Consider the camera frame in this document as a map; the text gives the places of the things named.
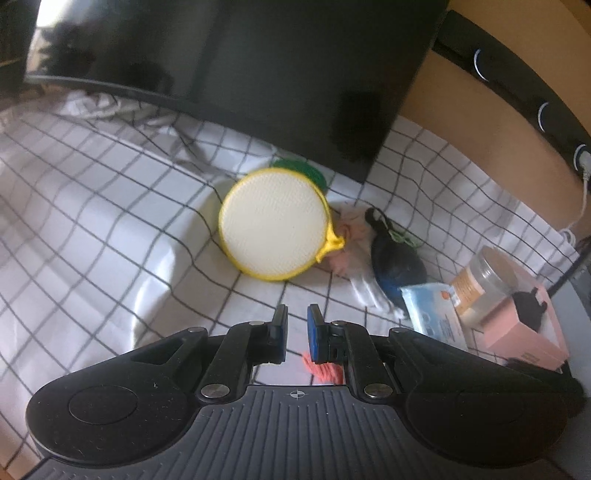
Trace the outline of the white black grid tablecloth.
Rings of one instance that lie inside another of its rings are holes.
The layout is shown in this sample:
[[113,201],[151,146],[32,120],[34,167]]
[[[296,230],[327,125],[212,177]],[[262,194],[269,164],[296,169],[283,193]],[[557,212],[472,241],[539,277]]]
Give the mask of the white black grid tablecloth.
[[[315,385],[301,358],[308,305],[384,334],[402,318],[317,265],[262,282],[217,235],[235,181],[283,158],[214,123],[105,94],[71,92],[1,114],[1,468],[39,456],[25,410],[51,380],[192,325],[222,334],[290,311],[287,359],[259,384]],[[490,245],[546,284],[575,249],[446,140],[399,117],[366,181],[322,170],[335,213],[375,207],[419,243],[430,280],[451,281]]]

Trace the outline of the red orange cloth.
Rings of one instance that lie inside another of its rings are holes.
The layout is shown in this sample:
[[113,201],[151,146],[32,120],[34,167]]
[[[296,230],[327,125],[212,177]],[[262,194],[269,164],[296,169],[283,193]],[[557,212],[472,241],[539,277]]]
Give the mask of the red orange cloth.
[[345,373],[341,365],[335,363],[318,364],[311,360],[308,351],[303,353],[304,367],[315,379],[324,384],[344,385]]

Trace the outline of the black power strip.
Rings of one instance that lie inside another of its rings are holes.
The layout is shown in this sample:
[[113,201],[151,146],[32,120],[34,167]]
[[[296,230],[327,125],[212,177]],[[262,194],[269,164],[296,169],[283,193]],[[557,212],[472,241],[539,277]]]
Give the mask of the black power strip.
[[580,160],[590,156],[590,134],[525,61],[454,10],[447,13],[433,50],[503,98],[583,176]]

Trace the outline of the black plush item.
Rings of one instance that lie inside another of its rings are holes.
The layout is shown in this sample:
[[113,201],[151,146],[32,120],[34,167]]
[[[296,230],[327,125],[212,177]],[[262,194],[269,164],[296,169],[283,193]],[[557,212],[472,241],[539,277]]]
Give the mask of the black plush item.
[[512,300],[517,312],[519,321],[529,329],[538,332],[541,328],[542,319],[547,311],[546,301],[539,301],[538,288],[531,291],[518,291],[512,295]]

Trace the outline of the pink cardboard box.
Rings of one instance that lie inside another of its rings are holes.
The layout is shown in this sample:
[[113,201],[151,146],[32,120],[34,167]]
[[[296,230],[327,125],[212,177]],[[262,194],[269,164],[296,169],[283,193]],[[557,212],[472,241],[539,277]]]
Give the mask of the pink cardboard box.
[[544,286],[515,265],[517,291],[481,324],[483,348],[504,359],[518,359],[557,370],[569,351],[555,309]]

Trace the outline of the blue wet wipes pack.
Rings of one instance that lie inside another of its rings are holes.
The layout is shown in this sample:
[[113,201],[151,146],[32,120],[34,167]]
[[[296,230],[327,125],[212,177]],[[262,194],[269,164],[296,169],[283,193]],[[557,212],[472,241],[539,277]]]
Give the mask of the blue wet wipes pack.
[[416,332],[468,350],[451,286],[444,283],[412,285],[402,287],[401,294]]

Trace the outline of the black blue pouch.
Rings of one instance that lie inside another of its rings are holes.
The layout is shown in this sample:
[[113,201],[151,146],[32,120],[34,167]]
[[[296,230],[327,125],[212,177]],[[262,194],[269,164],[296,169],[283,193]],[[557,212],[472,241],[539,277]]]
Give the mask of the black blue pouch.
[[415,243],[397,230],[382,210],[369,208],[366,220],[375,233],[370,246],[370,262],[377,283],[397,307],[406,311],[401,288],[425,284],[426,267]]

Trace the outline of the grey computer case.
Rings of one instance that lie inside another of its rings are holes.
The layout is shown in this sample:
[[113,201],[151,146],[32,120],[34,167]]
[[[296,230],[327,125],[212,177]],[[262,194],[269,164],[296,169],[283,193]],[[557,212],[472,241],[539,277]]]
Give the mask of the grey computer case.
[[590,389],[590,249],[549,289],[570,352],[572,375]]

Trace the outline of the white sock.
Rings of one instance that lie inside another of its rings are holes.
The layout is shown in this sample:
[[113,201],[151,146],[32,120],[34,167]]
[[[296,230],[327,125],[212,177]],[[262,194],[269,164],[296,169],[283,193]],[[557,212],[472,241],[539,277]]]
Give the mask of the white sock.
[[404,309],[397,307],[381,289],[372,273],[356,271],[349,276],[356,298],[368,308],[390,315],[394,320],[402,321],[407,317]]

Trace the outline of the black computer monitor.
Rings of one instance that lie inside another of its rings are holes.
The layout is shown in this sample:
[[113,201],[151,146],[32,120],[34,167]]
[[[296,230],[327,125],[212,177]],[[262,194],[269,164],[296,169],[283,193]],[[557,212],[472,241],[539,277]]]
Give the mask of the black computer monitor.
[[163,106],[362,182],[444,1],[43,1],[25,78]]

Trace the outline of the green lid glass jar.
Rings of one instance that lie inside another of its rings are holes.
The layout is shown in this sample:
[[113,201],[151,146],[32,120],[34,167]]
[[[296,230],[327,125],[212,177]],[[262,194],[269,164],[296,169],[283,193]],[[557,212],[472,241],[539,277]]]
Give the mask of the green lid glass jar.
[[322,174],[318,168],[311,166],[311,164],[308,164],[304,160],[280,157],[276,160],[273,160],[271,166],[273,168],[287,169],[304,175],[312,183],[314,183],[315,186],[317,186],[318,189],[322,191],[322,193],[325,194],[328,191],[328,182],[325,179],[325,175]]

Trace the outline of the clear plastic powder jar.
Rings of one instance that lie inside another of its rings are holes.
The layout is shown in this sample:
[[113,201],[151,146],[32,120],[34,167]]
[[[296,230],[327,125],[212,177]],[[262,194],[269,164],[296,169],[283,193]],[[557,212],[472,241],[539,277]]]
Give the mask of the clear plastic powder jar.
[[513,263],[499,250],[484,246],[451,283],[461,323],[479,325],[518,287]]

